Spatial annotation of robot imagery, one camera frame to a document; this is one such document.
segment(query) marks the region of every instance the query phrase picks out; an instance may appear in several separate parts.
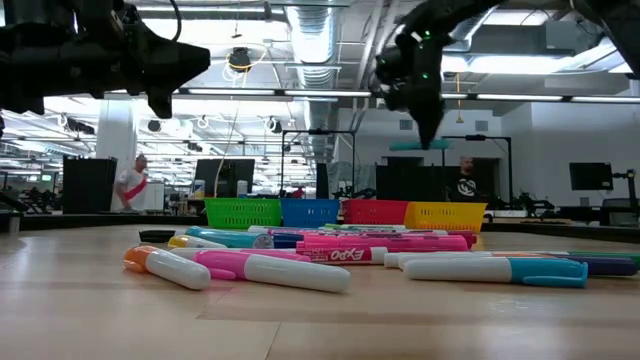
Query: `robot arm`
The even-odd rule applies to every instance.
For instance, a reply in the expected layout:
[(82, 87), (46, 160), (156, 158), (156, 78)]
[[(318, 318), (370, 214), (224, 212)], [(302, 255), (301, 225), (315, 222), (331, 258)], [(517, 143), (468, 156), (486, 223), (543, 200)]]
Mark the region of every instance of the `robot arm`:
[[(396, 46), (376, 56), (375, 75), (388, 90), (372, 92), (387, 108), (407, 110), (418, 124), (420, 143), (428, 149), (444, 116), (441, 97), (442, 49), (453, 40), (449, 33), (460, 22), (506, 0), (427, 0), (409, 14), (395, 38)], [(585, 18), (600, 25), (640, 75), (640, 8), (634, 0), (572, 0)]]
[(4, 9), (0, 108), (17, 113), (43, 114), (46, 96), (126, 89), (170, 118), (171, 94), (210, 64), (207, 49), (157, 36), (123, 0), (4, 0)]

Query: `expo logo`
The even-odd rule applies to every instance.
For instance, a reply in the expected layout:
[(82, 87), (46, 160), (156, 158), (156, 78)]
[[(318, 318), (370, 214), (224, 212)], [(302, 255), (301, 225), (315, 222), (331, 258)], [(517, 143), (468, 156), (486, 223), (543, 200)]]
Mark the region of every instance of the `expo logo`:
[(362, 260), (363, 255), (364, 255), (364, 250), (356, 250), (355, 248), (351, 250), (345, 250), (345, 251), (335, 250), (331, 253), (331, 260), (332, 261), (335, 261), (335, 260), (360, 261)]

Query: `table surface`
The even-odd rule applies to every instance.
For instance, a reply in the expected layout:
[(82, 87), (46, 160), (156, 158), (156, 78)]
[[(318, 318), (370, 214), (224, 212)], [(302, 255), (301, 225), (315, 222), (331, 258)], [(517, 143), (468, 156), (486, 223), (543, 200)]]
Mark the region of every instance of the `table surface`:
[[(0, 238), (0, 354), (12, 359), (637, 359), (640, 279), (587, 289), (410, 281), (350, 267), (346, 294), (214, 281), (195, 292), (122, 269), (118, 226)], [(477, 250), (640, 246), (483, 234)]]

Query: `yellow basket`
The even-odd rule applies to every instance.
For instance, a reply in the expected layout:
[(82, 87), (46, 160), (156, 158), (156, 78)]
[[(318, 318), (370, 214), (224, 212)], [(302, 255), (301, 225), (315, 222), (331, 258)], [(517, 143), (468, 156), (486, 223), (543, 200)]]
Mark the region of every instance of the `yellow basket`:
[(479, 233), (487, 204), (410, 202), (404, 218), (409, 229), (471, 230)]

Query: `man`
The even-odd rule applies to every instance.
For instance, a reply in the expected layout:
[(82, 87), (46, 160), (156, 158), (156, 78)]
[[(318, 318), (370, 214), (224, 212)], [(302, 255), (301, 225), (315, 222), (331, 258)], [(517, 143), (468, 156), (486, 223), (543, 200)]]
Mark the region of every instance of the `man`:
[(478, 201), (476, 181), (473, 179), (473, 158), (460, 158), (460, 172), (449, 185), (449, 200), (453, 202)]
[(123, 171), (118, 179), (114, 190), (120, 203), (122, 211), (144, 211), (144, 195), (147, 187), (147, 178), (144, 176), (144, 169), (147, 168), (147, 158), (138, 155), (133, 168)]

